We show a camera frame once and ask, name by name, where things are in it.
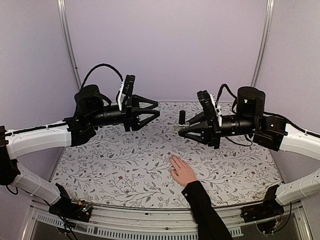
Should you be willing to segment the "black nail polish cap brush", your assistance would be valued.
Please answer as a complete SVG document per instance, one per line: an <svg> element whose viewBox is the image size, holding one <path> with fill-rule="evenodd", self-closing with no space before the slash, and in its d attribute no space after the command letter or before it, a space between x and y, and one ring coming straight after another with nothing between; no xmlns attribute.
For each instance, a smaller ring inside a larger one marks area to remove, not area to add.
<svg viewBox="0 0 320 240"><path fill-rule="evenodd" d="M186 124L186 111L185 110L179 111L178 124L181 126Z"/></svg>

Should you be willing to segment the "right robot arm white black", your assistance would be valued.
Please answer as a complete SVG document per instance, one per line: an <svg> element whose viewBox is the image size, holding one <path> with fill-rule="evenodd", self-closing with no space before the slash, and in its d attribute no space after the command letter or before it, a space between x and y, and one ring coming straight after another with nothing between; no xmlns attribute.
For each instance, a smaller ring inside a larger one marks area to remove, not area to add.
<svg viewBox="0 0 320 240"><path fill-rule="evenodd" d="M214 97L197 92L202 112L186 119L182 110L174 131L180 136L218 149L221 138L244 136L251 143L274 151L292 152L320 158L320 135L303 129L286 117L265 111L266 94L252 86L242 86L233 94L231 115L222 115Z"/></svg>

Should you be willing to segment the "black sleeved forearm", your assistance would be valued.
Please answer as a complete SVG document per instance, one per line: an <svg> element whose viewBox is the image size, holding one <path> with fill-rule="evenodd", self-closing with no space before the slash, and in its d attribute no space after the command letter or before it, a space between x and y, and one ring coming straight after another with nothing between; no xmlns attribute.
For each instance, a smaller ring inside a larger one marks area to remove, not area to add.
<svg viewBox="0 0 320 240"><path fill-rule="evenodd" d="M211 199L200 181L193 181L182 191L190 205L198 228L199 240L232 240L228 228L213 209Z"/></svg>

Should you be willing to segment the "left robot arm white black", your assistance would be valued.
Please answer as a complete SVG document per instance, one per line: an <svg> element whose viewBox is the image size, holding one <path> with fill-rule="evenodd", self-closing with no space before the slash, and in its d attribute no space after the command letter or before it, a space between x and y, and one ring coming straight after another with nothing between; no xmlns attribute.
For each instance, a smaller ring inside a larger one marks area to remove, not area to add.
<svg viewBox="0 0 320 240"><path fill-rule="evenodd" d="M75 94L75 113L61 121L20 130L0 128L0 184L21 189L54 205L63 216L74 213L74 205L63 186L44 180L26 169L18 158L42 150L76 147L93 138L99 127L123 125L138 131L160 116L158 102L133 94L133 84L123 83L117 104L90 84Z"/></svg>

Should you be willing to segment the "person's bare hand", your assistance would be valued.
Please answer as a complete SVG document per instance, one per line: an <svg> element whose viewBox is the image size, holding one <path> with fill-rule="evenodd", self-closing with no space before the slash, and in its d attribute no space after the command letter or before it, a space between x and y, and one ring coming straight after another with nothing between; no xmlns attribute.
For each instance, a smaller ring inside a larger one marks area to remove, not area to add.
<svg viewBox="0 0 320 240"><path fill-rule="evenodd" d="M179 185L186 187L189 183L197 181L192 168L179 157L172 155L170 162L172 168L169 169L169 172Z"/></svg>

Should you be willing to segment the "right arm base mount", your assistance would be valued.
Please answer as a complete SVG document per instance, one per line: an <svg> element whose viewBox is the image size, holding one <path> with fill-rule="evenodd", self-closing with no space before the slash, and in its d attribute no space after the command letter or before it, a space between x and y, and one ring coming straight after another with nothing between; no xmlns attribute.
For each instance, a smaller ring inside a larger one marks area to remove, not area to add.
<svg viewBox="0 0 320 240"><path fill-rule="evenodd" d="M275 217L285 212L283 206L276 201L276 191L279 186L276 184L269 187L262 203L241 208L240 216L245 223Z"/></svg>

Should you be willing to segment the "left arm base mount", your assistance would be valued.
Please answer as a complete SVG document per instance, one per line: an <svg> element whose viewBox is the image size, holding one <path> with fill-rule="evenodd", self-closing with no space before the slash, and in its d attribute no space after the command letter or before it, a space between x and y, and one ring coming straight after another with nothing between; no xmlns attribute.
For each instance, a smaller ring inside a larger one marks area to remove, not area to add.
<svg viewBox="0 0 320 240"><path fill-rule="evenodd" d="M84 200L72 202L65 188L55 184L60 193L60 199L49 207L49 213L66 219L88 223L92 215L92 205Z"/></svg>

